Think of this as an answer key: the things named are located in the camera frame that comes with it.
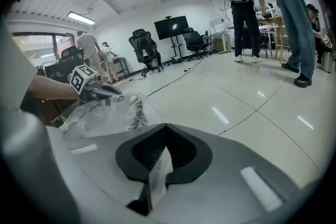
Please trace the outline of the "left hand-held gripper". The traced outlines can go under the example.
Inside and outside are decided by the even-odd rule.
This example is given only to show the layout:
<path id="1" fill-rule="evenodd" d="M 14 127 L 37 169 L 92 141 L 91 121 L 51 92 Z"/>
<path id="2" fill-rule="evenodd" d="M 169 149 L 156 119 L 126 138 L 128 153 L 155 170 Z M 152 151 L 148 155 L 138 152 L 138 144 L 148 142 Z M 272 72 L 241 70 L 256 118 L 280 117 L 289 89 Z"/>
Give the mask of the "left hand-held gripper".
<path id="1" fill-rule="evenodd" d="M 82 102 L 104 100 L 122 95 L 122 92 L 117 87 L 104 83 L 101 74 L 86 65 L 76 66 L 68 76 L 68 80 Z M 127 130 L 135 130 L 147 126 L 148 120 L 144 113 L 141 99 L 133 99 L 130 103 L 129 111 L 132 115 Z"/>

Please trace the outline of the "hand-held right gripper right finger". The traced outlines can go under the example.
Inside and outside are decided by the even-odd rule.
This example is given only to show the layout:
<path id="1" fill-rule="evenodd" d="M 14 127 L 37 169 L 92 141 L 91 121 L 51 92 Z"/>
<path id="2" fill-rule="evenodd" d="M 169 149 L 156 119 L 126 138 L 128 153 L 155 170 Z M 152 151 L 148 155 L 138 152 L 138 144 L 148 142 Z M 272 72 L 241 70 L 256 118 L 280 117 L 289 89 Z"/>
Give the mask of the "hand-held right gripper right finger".
<path id="1" fill-rule="evenodd" d="M 244 144 L 197 129 L 178 129 L 203 140 L 212 150 L 208 169 L 195 181 L 168 187 L 151 212 L 160 223 L 248 223 L 266 215 L 241 170 L 252 167 L 283 202 L 299 191 L 281 169 Z"/>

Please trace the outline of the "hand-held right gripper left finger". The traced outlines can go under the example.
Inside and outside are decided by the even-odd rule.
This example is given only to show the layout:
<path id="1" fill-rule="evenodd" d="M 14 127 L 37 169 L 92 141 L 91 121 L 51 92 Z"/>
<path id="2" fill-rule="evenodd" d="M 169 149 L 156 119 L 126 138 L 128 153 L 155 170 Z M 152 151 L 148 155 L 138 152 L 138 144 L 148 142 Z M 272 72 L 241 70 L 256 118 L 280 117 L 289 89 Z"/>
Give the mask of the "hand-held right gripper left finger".
<path id="1" fill-rule="evenodd" d="M 127 205 L 141 196 L 144 184 L 129 180 L 115 160 L 123 142 L 161 125 L 118 134 L 64 140 L 55 127 L 48 127 L 52 152 L 62 179 L 80 215 L 134 215 Z"/>

